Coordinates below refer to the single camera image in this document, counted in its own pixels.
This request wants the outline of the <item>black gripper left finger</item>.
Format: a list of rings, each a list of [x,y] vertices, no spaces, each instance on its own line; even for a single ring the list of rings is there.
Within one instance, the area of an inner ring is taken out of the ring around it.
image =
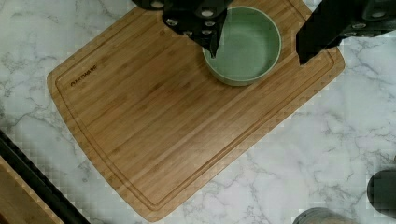
[[[145,10],[159,10],[163,23],[178,35],[185,35],[215,58],[233,0],[132,0]]]

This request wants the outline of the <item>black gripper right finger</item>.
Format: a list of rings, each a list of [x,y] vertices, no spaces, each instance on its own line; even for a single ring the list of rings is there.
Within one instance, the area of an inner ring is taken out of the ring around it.
[[[300,65],[349,37],[395,30],[396,0],[322,0],[296,35]]]

